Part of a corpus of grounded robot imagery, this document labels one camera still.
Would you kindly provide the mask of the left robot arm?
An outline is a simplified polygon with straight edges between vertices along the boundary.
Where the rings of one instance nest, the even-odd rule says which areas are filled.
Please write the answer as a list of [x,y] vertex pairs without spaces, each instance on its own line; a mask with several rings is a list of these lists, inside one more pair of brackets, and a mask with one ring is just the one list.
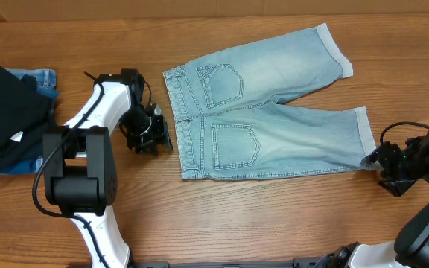
[[66,218],[78,228],[91,267],[135,267],[113,209],[118,177],[110,136],[119,128],[136,154],[172,150],[158,104],[142,103],[150,85],[136,69],[100,74],[82,110],[42,137],[43,163],[33,183],[34,205],[43,214]]

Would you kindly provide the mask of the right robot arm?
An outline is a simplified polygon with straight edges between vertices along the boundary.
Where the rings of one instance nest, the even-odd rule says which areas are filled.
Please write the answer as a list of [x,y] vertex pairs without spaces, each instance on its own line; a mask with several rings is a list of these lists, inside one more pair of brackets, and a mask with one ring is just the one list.
[[[405,194],[418,180],[429,183],[429,127],[424,136],[409,138],[405,149],[385,140],[363,159],[381,166],[380,186],[393,196]],[[398,233],[394,241],[352,243],[321,257],[317,267],[429,267],[429,203]]]

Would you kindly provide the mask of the light blue denim shorts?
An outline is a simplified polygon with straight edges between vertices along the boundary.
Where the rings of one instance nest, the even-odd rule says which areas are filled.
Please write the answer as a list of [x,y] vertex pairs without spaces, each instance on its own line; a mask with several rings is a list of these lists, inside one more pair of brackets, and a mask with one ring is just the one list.
[[183,179],[281,179],[363,168],[365,107],[293,101],[354,74],[328,26],[217,51],[163,74]]

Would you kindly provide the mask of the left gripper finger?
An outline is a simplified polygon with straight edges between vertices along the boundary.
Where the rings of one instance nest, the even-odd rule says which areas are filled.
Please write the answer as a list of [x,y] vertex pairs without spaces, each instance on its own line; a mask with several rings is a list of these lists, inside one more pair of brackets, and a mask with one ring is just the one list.
[[163,147],[168,150],[173,150],[173,144],[167,127],[162,127],[159,131],[158,141]]
[[158,149],[155,144],[141,144],[135,147],[135,153],[139,155],[158,155]]

